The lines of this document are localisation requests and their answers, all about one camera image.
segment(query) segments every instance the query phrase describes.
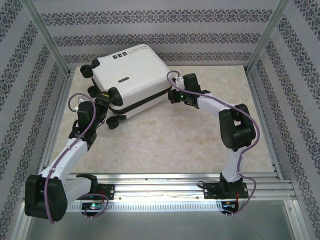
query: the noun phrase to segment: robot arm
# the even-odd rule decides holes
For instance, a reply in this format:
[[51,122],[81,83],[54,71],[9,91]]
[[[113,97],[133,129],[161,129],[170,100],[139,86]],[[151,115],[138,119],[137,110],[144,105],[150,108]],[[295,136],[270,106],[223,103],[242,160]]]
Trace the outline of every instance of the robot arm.
[[90,101],[83,101],[77,106],[78,120],[74,122],[69,140],[62,152],[39,175],[30,175],[26,180],[24,212],[27,216],[48,219],[44,188],[46,179],[52,170],[54,172],[49,177],[47,196],[53,221],[61,220],[68,205],[82,195],[98,193],[98,180],[94,175],[78,174],[75,180],[68,184],[66,180],[74,166],[94,143],[97,137],[96,130],[106,118],[110,102],[112,99],[110,100],[107,92],[99,93],[94,101],[94,121],[85,134],[83,134],[85,129],[93,119],[93,104]]
[[[176,76],[172,78],[172,81],[179,88],[189,92],[213,96],[209,91],[201,90],[197,76],[194,73]],[[245,183],[243,183],[243,178],[238,172],[238,159],[241,152],[249,147],[256,137],[253,123],[242,113],[208,97],[173,89],[168,92],[168,99],[172,104],[184,102],[186,105],[204,110],[219,118],[220,135],[223,144],[227,148],[227,159],[220,174],[220,182],[217,186],[210,186],[211,193],[220,199],[234,198],[237,193],[240,193],[240,197],[247,198],[248,193],[244,192],[244,189],[246,189]],[[249,114],[248,108],[244,104],[229,105]],[[242,161],[240,162],[240,172],[243,160],[244,156],[242,156]]]

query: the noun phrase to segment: patterned wallpaper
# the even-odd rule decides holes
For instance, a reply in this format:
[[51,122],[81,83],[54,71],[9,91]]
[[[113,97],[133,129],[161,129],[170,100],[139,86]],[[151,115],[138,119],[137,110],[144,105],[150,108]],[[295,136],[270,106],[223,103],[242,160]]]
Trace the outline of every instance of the patterned wallpaper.
[[244,65],[278,0],[118,2],[35,1],[74,68],[138,44],[168,65]]
[[0,240],[13,233],[37,172],[65,76],[26,10],[0,0]]
[[311,239],[320,239],[319,13],[316,1],[292,1],[251,75]]

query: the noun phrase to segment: suitcase wheel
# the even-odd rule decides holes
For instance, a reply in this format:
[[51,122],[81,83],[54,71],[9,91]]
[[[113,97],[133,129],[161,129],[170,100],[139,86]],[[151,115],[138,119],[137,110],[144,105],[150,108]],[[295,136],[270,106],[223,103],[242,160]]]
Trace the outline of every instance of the suitcase wheel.
[[91,86],[88,88],[88,93],[90,97],[96,98],[98,96],[98,93],[100,93],[100,91],[96,86]]
[[82,76],[86,79],[92,78],[92,76],[94,75],[92,67],[87,64],[80,67],[80,72],[82,73]]
[[105,122],[110,129],[115,129],[119,126],[119,120],[116,116],[109,117]]

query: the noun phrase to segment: beige tabletop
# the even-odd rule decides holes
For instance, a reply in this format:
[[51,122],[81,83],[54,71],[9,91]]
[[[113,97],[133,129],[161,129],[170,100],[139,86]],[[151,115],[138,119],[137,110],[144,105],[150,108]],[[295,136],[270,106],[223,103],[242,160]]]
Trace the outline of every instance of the beige tabletop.
[[[195,73],[201,89],[232,103],[246,104],[258,122],[243,66],[171,66],[185,75]],[[87,93],[92,85],[77,68],[69,97]],[[65,146],[77,114],[66,107],[52,161]],[[106,124],[74,173],[220,173],[226,147],[220,138],[219,120],[207,112],[168,100],[143,111],[110,130]],[[246,154],[243,172],[273,172],[268,148],[260,142]]]

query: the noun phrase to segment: purple cable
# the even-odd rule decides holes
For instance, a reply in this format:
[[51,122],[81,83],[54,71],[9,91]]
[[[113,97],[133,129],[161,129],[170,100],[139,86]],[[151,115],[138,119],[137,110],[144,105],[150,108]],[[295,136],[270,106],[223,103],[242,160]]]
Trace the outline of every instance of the purple cable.
[[63,151],[63,153],[59,156],[59,158],[56,160],[56,162],[53,164],[52,168],[50,169],[49,173],[48,173],[48,176],[46,177],[45,179],[45,183],[44,183],[44,205],[45,205],[45,211],[46,211],[46,214],[47,214],[47,217],[50,221],[51,224],[54,224],[55,221],[52,219],[51,217],[51,213],[50,213],[50,208],[49,208],[49,201],[48,201],[48,183],[49,183],[49,179],[52,175],[52,173],[56,170],[56,166],[59,164],[60,160],[64,157],[64,155],[66,155],[66,153],[86,134],[86,132],[90,129],[90,127],[92,126],[92,124],[94,123],[94,120],[96,118],[96,106],[95,106],[95,103],[94,101],[89,97],[87,96],[86,94],[83,94],[83,93],[75,93],[73,94],[70,99],[69,99],[69,102],[68,102],[68,106],[69,106],[69,109],[72,111],[72,112],[75,112],[74,109],[71,108],[70,106],[70,102],[71,100],[77,96],[77,95],[80,95],[80,96],[84,96],[86,97],[87,99],[89,99],[92,103],[92,106],[93,106],[93,117],[91,119],[91,122],[89,123],[89,125],[86,127],[86,129],[80,134],[80,136],[66,149]]
[[177,85],[175,85],[170,79],[169,79],[169,74],[171,73],[176,73],[178,74],[178,77],[180,76],[180,73],[176,70],[171,70],[169,71],[167,74],[166,74],[166,79],[167,81],[176,89],[178,89],[179,91],[181,92],[184,92],[184,93],[187,93],[187,94],[193,94],[193,95],[198,95],[198,96],[201,96],[201,97],[205,97],[205,98],[208,98],[208,99],[212,99],[212,100],[215,100],[216,102],[228,107],[228,108],[231,108],[231,109],[234,109],[236,111],[238,111],[239,113],[242,113],[243,115],[245,115],[248,119],[250,119],[250,121],[253,123],[253,125],[255,126],[255,129],[256,129],[256,140],[255,142],[248,146],[246,149],[244,149],[241,153],[240,153],[240,156],[239,156],[239,159],[238,159],[238,163],[237,163],[237,166],[236,166],[236,170],[238,172],[238,174],[243,178],[243,179],[248,179],[248,180],[251,180],[253,181],[253,189],[252,189],[252,192],[250,194],[250,196],[248,197],[248,199],[245,201],[245,203],[241,206],[241,208],[235,212],[235,213],[232,213],[231,216],[234,216],[234,215],[237,215],[238,213],[240,213],[244,208],[245,206],[248,204],[248,202],[250,201],[250,199],[252,198],[252,196],[254,195],[255,191],[256,191],[256,187],[257,187],[257,182],[256,180],[254,180],[252,177],[248,177],[248,176],[244,176],[241,172],[240,172],[240,163],[241,163],[241,160],[242,160],[242,157],[244,155],[245,152],[249,151],[250,149],[252,149],[254,146],[256,146],[260,140],[260,130],[259,130],[259,126],[257,124],[257,122],[248,114],[246,113],[245,111],[235,107],[235,106],[232,106],[214,96],[209,96],[209,95],[205,95],[205,94],[201,94],[201,93],[197,93],[197,92],[193,92],[193,91],[188,91],[188,90],[184,90],[180,87],[178,87]]
[[106,205],[105,205],[105,207],[104,207],[100,212],[98,212],[96,215],[94,215],[94,216],[87,216],[87,215],[86,215],[87,209],[84,210],[83,215],[84,215],[85,218],[89,217],[90,219],[94,219],[94,218],[100,216],[101,214],[103,214],[103,213],[106,211],[106,209],[107,209],[107,207],[108,207],[108,205],[109,205],[109,198],[108,198],[106,195],[101,194],[101,193],[92,193],[92,194],[88,193],[88,194],[82,195],[81,197],[79,197],[79,199],[84,198],[84,197],[91,197],[91,196],[99,196],[99,197],[103,197],[103,198],[106,199]]

